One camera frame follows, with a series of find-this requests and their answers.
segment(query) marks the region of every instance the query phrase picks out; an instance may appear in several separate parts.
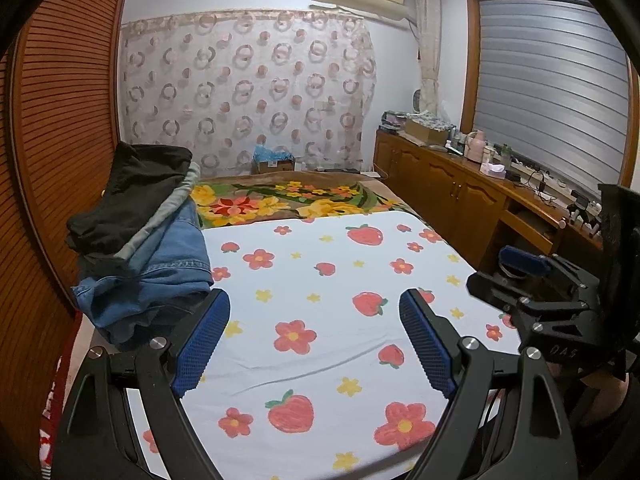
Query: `cardboard box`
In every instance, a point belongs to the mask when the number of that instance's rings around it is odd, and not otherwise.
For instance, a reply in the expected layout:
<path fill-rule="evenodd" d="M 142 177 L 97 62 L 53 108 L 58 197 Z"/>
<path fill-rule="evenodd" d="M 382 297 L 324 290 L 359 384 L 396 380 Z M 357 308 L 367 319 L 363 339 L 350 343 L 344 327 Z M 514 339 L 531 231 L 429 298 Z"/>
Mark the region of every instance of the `cardboard box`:
<path fill-rule="evenodd" d="M 416 139 L 420 139 L 427 146 L 431 146 L 432 144 L 444 146 L 447 143 L 447 137 L 449 137 L 449 131 L 447 130 L 441 132 L 432 130 L 421 124 L 414 123 L 411 119 L 404 125 L 404 130 Z"/>
<path fill-rule="evenodd" d="M 255 162 L 252 167 L 253 174 L 274 173 L 276 171 L 293 171 L 292 160 L 274 160 L 273 162 Z"/>

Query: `white bed sheet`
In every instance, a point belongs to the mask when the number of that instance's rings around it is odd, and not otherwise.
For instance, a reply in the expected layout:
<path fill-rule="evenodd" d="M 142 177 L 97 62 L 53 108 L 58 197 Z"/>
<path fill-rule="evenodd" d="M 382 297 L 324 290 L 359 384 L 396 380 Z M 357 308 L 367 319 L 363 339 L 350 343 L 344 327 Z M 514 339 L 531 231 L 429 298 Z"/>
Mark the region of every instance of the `white bed sheet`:
<path fill-rule="evenodd" d="M 411 469 L 446 400 L 399 320 L 408 288 L 423 290 L 461 335 L 517 352 L 509 317 L 466 291 L 472 267 L 409 213 L 268 221 L 204 237 L 231 316 L 182 405 L 226 480 L 390 480 Z M 169 478 L 139 394 L 129 400 L 150 470 Z"/>

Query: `louvered door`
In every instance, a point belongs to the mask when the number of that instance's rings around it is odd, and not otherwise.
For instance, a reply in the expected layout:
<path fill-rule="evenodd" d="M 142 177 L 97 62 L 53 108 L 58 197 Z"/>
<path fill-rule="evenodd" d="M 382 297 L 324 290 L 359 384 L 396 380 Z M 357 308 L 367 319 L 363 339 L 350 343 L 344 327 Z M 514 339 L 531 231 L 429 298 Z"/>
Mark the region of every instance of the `louvered door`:
<path fill-rule="evenodd" d="M 73 323 L 65 222 L 100 198 L 118 138 L 122 3 L 45 0 L 0 63 L 0 433 L 34 470 Z"/>

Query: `folded clothes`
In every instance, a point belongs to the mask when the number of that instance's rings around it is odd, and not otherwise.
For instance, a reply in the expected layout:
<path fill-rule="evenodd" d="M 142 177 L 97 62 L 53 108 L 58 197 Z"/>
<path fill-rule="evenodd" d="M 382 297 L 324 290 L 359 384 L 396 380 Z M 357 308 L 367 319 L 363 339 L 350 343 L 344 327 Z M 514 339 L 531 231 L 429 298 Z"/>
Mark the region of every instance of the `folded clothes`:
<path fill-rule="evenodd" d="M 72 287 L 78 308 L 123 351 L 152 336 L 168 335 L 213 284 L 191 198 L 142 242 L 129 260 L 126 275 L 87 275 L 82 256 L 79 267 L 82 280 Z"/>
<path fill-rule="evenodd" d="M 69 218 L 66 244 L 94 257 L 120 251 L 180 186 L 191 158 L 180 146 L 118 143 L 100 203 Z"/>
<path fill-rule="evenodd" d="M 174 189 L 174 192 L 167 197 L 167 199 L 161 203 L 158 210 L 148 220 L 140 231 L 134 234 L 123 248 L 117 253 L 110 256 L 103 256 L 101 254 L 85 254 L 82 259 L 82 266 L 84 267 L 85 274 L 94 274 L 99 276 L 107 276 L 108 274 L 126 275 L 129 268 L 129 260 L 136 252 L 136 250 L 142 245 L 142 243 L 149 238 L 151 233 L 160 227 L 169 216 L 173 215 L 185 200 L 191 194 L 194 186 L 200 179 L 200 167 L 196 162 L 192 162 L 187 171 L 187 175 L 184 180 Z"/>

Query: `gray zebra blind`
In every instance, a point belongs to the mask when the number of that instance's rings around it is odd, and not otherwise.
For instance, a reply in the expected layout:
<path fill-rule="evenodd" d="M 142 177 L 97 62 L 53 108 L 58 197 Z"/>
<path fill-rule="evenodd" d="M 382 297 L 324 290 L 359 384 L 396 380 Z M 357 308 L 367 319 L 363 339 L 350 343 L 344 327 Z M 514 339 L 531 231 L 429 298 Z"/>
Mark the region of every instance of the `gray zebra blind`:
<path fill-rule="evenodd" d="M 479 0 L 474 127 L 598 193 L 618 182 L 626 54 L 587 0 Z"/>

